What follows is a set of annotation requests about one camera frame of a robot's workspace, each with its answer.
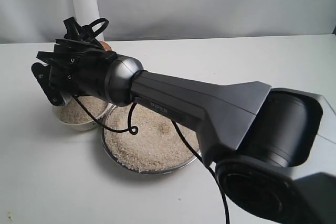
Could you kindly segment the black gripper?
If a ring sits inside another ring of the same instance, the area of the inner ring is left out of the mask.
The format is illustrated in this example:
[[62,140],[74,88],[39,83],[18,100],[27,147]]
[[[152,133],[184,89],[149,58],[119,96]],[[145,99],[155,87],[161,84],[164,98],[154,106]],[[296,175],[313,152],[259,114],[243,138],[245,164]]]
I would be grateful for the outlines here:
[[57,39],[50,58],[65,74],[65,80],[57,82],[62,90],[75,95],[106,97],[105,79],[110,65],[118,58],[116,52],[88,42]]

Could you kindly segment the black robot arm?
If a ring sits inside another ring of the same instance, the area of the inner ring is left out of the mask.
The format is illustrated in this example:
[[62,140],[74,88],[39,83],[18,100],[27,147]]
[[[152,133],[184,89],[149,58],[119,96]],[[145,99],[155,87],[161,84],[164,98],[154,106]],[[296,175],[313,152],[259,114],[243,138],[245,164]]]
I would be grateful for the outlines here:
[[197,135],[224,194],[277,223],[335,223],[335,111],[319,94],[262,82],[220,86],[151,73],[135,58],[57,40],[39,54],[51,86],[137,103]]

